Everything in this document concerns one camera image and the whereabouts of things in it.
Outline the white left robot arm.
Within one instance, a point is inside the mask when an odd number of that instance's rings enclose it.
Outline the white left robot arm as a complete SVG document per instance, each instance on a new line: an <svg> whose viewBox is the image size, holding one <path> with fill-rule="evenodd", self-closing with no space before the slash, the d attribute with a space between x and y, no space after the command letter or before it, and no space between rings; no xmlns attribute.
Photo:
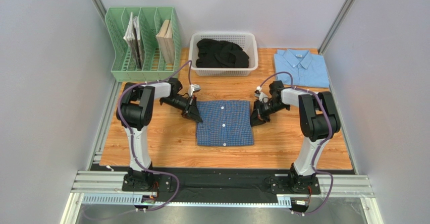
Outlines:
<svg viewBox="0 0 430 224"><path fill-rule="evenodd" d="M185 119L202 123L197 98L191 93L181 95L183 86L177 78L151 83L126 83L120 96L116 117L126 130L131 160L126 181L152 183L152 160L148 152L147 128L152 120L154 102L167 104L181 111Z"/></svg>

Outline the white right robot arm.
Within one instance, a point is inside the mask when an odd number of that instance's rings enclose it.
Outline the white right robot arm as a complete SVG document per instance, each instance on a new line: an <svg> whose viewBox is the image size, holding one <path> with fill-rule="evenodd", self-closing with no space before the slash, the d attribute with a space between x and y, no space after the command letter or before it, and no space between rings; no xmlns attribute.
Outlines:
<svg viewBox="0 0 430 224"><path fill-rule="evenodd" d="M270 84L270 95L262 92L258 86L250 116L251 126L270 122L270 116L292 106L299 109L300 129L304 136L298 157L290 168L291 188L312 185L315 181L316 164L321 152L339 132L341 123L334 99L329 91L313 92L296 86L286 87L282 81Z"/></svg>

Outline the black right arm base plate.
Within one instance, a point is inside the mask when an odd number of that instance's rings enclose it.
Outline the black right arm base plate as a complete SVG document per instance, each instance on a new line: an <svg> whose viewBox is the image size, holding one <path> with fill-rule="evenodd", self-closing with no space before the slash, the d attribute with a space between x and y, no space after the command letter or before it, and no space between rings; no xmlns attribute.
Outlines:
<svg viewBox="0 0 430 224"><path fill-rule="evenodd" d="M316 175L291 177L289 175L270 176L264 180L273 194L320 194Z"/></svg>

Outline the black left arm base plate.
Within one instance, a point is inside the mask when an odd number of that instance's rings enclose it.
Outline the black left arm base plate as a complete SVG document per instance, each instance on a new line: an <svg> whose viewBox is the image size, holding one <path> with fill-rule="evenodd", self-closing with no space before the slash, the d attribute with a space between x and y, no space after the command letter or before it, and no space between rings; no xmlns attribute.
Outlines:
<svg viewBox="0 0 430 224"><path fill-rule="evenodd" d="M122 191L125 192L174 192L176 182L167 175L130 175L123 177Z"/></svg>

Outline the blue checked long sleeve shirt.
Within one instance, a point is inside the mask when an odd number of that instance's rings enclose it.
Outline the blue checked long sleeve shirt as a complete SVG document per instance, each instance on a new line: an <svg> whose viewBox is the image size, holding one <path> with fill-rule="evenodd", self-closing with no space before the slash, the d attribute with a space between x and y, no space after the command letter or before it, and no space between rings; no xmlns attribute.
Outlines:
<svg viewBox="0 0 430 224"><path fill-rule="evenodd" d="M196 124L198 146L236 147L254 145L250 125L250 101L199 101L197 102L197 107L202 118L202 122Z"/></svg>

